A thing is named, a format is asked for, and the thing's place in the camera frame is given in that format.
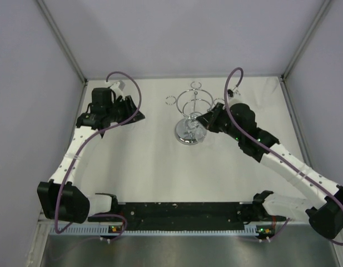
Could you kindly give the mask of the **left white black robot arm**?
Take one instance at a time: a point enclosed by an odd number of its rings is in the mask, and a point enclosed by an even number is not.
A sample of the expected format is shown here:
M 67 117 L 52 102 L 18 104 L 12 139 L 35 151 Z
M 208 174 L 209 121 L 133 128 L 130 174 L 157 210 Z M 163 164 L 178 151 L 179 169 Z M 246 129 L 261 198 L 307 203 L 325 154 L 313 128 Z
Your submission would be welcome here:
M 145 119 L 139 109 L 130 95 L 117 95 L 109 87 L 92 90 L 92 101 L 77 119 L 63 160 L 51 178 L 37 187 L 46 218 L 81 224 L 99 213 L 109 221 L 118 217 L 115 196 L 100 189 L 102 179 L 84 173 L 107 129 Z

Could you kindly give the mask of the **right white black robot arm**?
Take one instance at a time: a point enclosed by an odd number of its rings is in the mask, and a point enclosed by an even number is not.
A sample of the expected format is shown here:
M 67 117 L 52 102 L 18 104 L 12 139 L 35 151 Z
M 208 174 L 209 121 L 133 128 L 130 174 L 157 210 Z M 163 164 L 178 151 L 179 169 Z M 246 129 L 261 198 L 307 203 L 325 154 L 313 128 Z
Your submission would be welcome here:
M 297 159 L 271 133 L 259 128 L 255 113 L 244 103 L 230 108 L 218 103 L 196 119 L 206 130 L 224 133 L 237 141 L 240 150 L 283 177 L 305 196 L 284 197 L 273 192 L 252 207 L 254 216 L 271 215 L 308 222 L 322 237 L 334 240 L 343 229 L 343 185 L 327 179 Z

